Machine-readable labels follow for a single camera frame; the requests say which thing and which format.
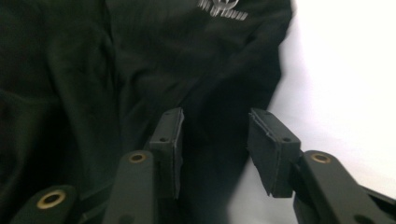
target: white background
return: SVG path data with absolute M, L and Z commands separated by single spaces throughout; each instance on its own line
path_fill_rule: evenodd
M 396 199 L 396 1 L 296 0 L 270 111 L 328 152 L 363 186 Z M 233 224 L 297 223 L 291 200 L 268 198 L 249 163 Z

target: white logo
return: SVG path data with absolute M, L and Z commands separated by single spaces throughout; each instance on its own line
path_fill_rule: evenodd
M 210 13 L 212 17 L 225 17 L 238 21 L 244 21 L 248 14 L 233 10 L 239 0 L 199 0 L 198 7 Z

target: black cloth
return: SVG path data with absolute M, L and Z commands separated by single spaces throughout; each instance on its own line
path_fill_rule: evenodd
M 227 223 L 248 111 L 270 103 L 291 18 L 288 0 L 231 3 L 214 14 L 217 0 L 2 0 L 0 223 L 51 185 L 99 188 L 175 107 L 179 212 Z

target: black fabric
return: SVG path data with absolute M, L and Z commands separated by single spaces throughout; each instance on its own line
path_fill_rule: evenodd
M 227 18 L 210 14 L 215 2 L 0 2 L 0 223 L 51 185 L 99 188 L 180 106 L 181 217 L 228 222 L 248 110 L 280 80 L 291 9 L 240 0 Z

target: white surface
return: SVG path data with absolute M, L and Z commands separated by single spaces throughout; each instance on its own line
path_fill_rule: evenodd
M 396 198 L 396 2 L 294 4 L 270 111 L 302 150 L 333 154 L 361 185 Z M 233 224 L 297 223 L 291 200 L 268 198 L 251 163 L 230 214 Z

